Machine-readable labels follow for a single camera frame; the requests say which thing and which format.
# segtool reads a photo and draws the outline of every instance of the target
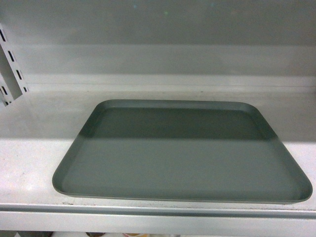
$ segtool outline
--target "tray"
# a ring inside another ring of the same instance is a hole
[[[73,197],[293,203],[312,186],[260,112],[239,102],[109,100],[53,176]]]

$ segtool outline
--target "shelf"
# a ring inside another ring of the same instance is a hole
[[[316,231],[316,194],[304,202],[279,205],[80,198],[58,193],[52,185],[55,169],[94,107],[109,99],[251,104],[316,185],[314,94],[29,92],[0,112],[0,229],[249,236],[262,231],[288,236],[304,228]]]

